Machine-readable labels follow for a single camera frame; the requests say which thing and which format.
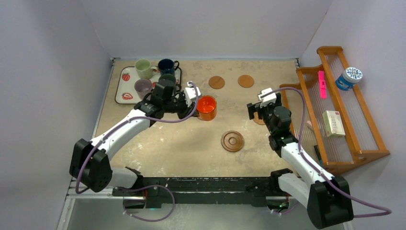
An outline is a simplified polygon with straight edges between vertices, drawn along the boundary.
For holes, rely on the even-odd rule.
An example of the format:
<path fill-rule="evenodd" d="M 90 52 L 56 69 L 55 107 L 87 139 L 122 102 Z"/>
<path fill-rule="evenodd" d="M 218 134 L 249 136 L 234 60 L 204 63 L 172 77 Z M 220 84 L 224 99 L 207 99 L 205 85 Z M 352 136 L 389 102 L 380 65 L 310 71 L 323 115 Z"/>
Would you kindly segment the light wooden coaster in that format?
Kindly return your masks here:
<path fill-rule="evenodd" d="M 220 76 L 212 76 L 209 79 L 209 86 L 213 89 L 221 89 L 225 86 L 225 80 Z"/>
<path fill-rule="evenodd" d="M 254 79 L 246 74 L 239 76 L 237 82 L 243 88 L 250 88 L 255 83 Z"/>

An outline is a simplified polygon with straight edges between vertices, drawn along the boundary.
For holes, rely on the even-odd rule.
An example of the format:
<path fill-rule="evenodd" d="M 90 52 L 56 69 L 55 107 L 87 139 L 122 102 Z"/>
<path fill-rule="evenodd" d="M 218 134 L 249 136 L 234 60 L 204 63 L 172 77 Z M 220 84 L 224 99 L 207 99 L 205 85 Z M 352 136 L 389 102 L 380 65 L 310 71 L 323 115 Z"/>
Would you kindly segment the purple mug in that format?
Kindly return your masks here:
<path fill-rule="evenodd" d="M 134 89 L 141 100 L 152 91 L 152 88 L 153 84 L 149 79 L 139 79 L 134 84 Z"/>

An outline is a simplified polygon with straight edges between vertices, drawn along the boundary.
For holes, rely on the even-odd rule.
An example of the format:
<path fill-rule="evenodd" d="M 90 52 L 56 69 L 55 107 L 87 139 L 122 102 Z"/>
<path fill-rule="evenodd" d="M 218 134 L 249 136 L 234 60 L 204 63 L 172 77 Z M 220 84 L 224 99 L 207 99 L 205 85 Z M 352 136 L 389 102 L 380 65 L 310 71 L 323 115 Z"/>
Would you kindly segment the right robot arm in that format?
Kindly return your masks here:
<path fill-rule="evenodd" d="M 335 187 L 349 192 L 348 182 L 341 176 L 333 176 L 320 167 L 302 149 L 298 139 L 290 131 L 291 111 L 282 106 L 281 95 L 258 94 L 258 103 L 247 105 L 250 119 L 254 114 L 263 120 L 270 135 L 273 151 L 296 170 L 273 171 L 269 189 L 275 195 L 287 192 L 303 205 L 310 221 L 317 229 L 323 229 L 354 219 L 352 202 Z"/>

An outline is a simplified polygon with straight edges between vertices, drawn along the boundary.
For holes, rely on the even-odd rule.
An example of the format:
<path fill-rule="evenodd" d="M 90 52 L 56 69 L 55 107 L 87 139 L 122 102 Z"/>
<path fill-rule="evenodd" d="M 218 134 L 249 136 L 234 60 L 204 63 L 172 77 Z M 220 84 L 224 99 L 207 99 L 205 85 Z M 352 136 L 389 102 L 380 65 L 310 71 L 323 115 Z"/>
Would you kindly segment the orange mug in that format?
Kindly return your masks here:
<path fill-rule="evenodd" d="M 216 99 L 210 95 L 204 95 L 199 99 L 195 116 L 202 121 L 211 121 L 217 114 Z"/>

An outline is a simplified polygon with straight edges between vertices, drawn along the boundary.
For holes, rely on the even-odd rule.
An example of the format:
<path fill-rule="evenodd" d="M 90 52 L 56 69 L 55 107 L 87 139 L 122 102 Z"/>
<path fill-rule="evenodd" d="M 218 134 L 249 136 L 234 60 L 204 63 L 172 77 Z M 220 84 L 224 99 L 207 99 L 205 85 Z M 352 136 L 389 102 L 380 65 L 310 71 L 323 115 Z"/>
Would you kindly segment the dark brown wooden coaster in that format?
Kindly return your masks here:
<path fill-rule="evenodd" d="M 221 137 L 222 147 L 229 152 L 240 151 L 244 147 L 244 143 L 243 136 L 235 130 L 229 130 Z"/>

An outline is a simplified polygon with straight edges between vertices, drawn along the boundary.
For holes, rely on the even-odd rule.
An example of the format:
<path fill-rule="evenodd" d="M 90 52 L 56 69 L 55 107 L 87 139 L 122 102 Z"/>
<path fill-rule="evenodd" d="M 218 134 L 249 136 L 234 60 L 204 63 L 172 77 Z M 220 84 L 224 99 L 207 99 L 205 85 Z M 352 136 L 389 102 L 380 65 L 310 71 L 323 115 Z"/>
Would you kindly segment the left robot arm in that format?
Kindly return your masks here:
<path fill-rule="evenodd" d="M 78 140 L 69 169 L 70 175 L 77 180 L 75 192 L 82 194 L 92 190 L 97 193 L 112 186 L 123 188 L 131 196 L 139 195 L 143 189 L 141 173 L 128 167 L 113 169 L 110 161 L 139 133 L 156 122 L 168 123 L 163 119 L 164 114 L 177 114 L 178 123 L 192 117 L 201 95 L 200 89 L 192 81 L 183 91 L 178 91 L 177 84 L 171 80 L 159 80 L 152 92 L 118 124 L 89 141 Z"/>

